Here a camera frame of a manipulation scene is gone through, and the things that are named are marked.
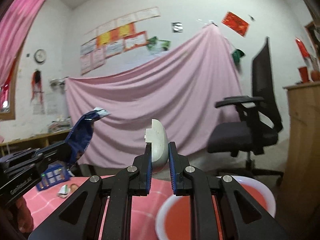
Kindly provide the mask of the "left hand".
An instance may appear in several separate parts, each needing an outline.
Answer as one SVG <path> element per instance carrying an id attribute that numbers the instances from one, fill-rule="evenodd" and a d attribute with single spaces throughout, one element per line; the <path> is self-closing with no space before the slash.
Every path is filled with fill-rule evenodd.
<path id="1" fill-rule="evenodd" d="M 33 231 L 34 220 L 24 197 L 16 200 L 15 204 L 5 210 L 5 213 L 8 219 L 18 226 L 21 233 L 31 233 Z"/>

